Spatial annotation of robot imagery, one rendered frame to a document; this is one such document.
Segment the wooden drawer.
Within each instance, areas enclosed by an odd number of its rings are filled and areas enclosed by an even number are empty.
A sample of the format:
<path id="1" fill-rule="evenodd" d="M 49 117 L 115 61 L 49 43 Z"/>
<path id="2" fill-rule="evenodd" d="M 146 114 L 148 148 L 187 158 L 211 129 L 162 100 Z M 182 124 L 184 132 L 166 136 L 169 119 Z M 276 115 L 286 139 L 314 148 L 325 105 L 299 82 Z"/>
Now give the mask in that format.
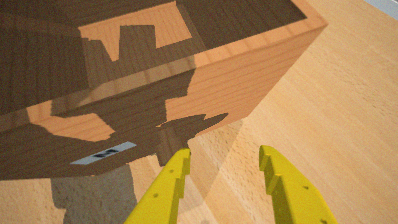
<path id="1" fill-rule="evenodd" d="M 163 167 L 327 26 L 306 0 L 0 0 L 0 181 Z"/>

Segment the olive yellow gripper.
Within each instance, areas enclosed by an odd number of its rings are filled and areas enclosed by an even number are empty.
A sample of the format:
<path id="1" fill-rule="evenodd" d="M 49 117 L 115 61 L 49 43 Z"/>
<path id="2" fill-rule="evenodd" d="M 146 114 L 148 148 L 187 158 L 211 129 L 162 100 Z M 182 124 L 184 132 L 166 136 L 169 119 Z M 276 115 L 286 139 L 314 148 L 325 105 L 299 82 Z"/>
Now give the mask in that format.
<path id="1" fill-rule="evenodd" d="M 123 224 L 177 224 L 190 158 L 190 148 L 179 149 Z M 319 190 L 276 149 L 260 146 L 259 170 L 272 196 L 275 224 L 338 224 Z"/>

